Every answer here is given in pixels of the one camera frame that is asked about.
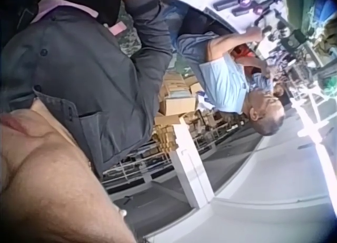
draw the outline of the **pink shirt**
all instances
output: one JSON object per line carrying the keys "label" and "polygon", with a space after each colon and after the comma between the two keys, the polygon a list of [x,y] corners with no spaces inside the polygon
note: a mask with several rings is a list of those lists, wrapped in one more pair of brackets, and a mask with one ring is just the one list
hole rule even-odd
{"label": "pink shirt", "polygon": [[[83,10],[85,12],[87,12],[88,14],[90,14],[93,18],[97,18],[98,17],[98,12],[94,11],[93,9],[83,6],[83,5],[78,5],[72,2],[68,2],[65,0],[41,0],[38,3],[38,14],[36,15],[36,17],[32,20],[31,23],[35,23],[37,21],[39,21],[43,16],[45,16],[47,13],[49,13],[50,11],[52,11],[53,9],[57,8],[58,6],[71,6],[71,7],[76,7],[80,10]],[[126,30],[126,26],[123,22],[119,22],[117,24],[115,24],[114,26],[108,28],[109,31],[113,34],[113,35],[117,35],[120,32]]]}

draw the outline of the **jacket sleeve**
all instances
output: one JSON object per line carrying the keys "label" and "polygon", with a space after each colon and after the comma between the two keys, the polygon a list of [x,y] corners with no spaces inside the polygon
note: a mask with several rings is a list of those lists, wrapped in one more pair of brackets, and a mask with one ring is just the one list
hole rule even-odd
{"label": "jacket sleeve", "polygon": [[141,49],[131,56],[144,99],[157,103],[163,76],[172,58],[167,24],[158,0],[124,0],[141,41]]}

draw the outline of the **gray jacket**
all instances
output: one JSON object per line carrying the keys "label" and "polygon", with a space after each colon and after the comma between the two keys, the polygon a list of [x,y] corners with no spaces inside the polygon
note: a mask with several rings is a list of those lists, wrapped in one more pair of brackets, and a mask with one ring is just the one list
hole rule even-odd
{"label": "gray jacket", "polygon": [[38,97],[74,136],[96,173],[151,137],[171,41],[157,0],[126,0],[142,48],[130,58],[94,18],[58,7],[2,52],[1,110]]}

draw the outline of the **light blue shirt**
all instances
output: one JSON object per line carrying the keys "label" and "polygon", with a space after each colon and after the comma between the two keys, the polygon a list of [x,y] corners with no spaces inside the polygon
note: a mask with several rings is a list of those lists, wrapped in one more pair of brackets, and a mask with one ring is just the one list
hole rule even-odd
{"label": "light blue shirt", "polygon": [[177,51],[186,59],[209,101],[218,110],[241,114],[249,91],[243,66],[236,64],[228,53],[206,62],[207,43],[217,37],[213,32],[181,35],[177,39]]}
{"label": "light blue shirt", "polygon": [[263,76],[261,73],[254,73],[249,80],[249,90],[262,90],[264,92],[272,92],[274,84],[271,79]]}

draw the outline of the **jacket button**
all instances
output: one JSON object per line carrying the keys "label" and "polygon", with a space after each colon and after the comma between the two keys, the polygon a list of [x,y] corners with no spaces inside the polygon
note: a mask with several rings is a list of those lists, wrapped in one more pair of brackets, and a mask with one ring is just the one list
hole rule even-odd
{"label": "jacket button", "polygon": [[36,85],[34,87],[34,89],[37,91],[37,92],[41,92],[42,91],[42,87],[40,85]]}
{"label": "jacket button", "polygon": [[42,49],[42,50],[40,51],[40,55],[43,56],[43,57],[45,57],[45,56],[48,55],[48,51],[47,51],[46,49]]}

